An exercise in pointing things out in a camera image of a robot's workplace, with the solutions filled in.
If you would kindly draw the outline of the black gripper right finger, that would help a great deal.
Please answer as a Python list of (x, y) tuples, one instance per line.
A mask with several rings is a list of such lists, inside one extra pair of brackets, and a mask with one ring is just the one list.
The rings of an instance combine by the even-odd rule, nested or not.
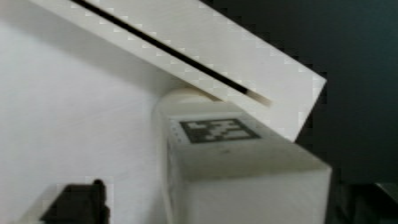
[(398, 184), (345, 184), (338, 188), (331, 224), (398, 224)]

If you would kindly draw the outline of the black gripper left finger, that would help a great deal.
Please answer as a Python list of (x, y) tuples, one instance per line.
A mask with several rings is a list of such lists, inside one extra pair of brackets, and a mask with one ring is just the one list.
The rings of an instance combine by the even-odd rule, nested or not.
[(91, 184), (70, 184), (40, 218), (45, 224), (111, 224), (107, 186), (100, 179)]

